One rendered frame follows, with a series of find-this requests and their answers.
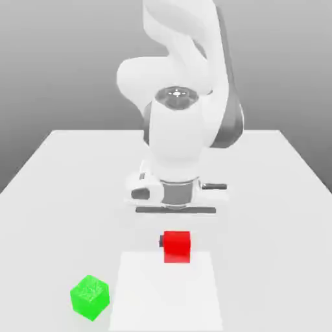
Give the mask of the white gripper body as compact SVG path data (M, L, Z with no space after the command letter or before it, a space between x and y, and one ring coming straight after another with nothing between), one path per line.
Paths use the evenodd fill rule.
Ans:
M127 206L135 207L136 213L214 215L220 208L228 205L229 199L223 197L220 200L203 201L198 204L188 204L180 207L170 207L165 204L157 206L145 201L133 201L129 199L124 199L124 203Z

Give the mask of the small red cube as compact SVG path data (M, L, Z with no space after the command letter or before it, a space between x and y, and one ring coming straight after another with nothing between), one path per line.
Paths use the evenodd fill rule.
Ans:
M164 231L164 263L190 263L191 234L189 231Z

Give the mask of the small green cube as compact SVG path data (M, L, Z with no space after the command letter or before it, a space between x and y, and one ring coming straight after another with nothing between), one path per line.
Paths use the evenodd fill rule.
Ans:
M85 276L70 290L74 312L94 321L110 304L110 291L106 282L92 275Z

